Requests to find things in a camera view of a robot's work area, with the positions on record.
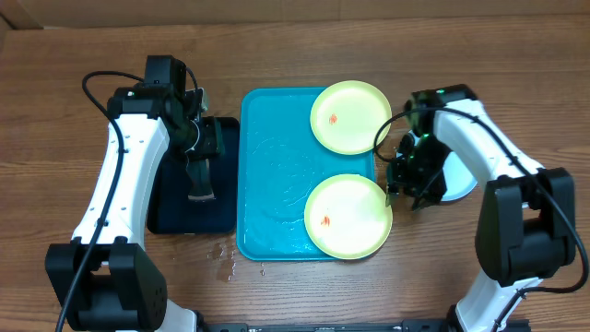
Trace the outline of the light blue plate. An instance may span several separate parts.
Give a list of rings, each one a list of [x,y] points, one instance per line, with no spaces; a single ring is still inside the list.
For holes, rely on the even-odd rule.
[[[446,192],[441,199],[444,203],[468,196],[477,185],[477,180],[453,151],[442,166],[442,174],[446,185]]]

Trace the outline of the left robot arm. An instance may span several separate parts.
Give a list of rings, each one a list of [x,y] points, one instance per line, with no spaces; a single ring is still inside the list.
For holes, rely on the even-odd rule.
[[[76,331],[203,331],[175,303],[145,249],[148,232],[226,233],[236,225],[239,124],[206,116],[203,89],[118,89],[104,111],[109,143],[88,209],[45,269]]]

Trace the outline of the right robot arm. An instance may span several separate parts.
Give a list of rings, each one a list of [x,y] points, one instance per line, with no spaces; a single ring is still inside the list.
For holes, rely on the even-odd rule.
[[[520,150],[488,116],[465,84],[412,93],[399,116],[410,127],[386,170],[386,205],[399,194],[413,210],[438,205],[454,179],[443,165],[450,154],[483,191],[475,247],[480,271],[466,296],[444,319],[405,320],[405,331],[527,331],[510,314],[532,292],[579,257],[582,276],[558,294],[588,281],[589,260],[575,230],[575,187],[563,168],[547,169]]]

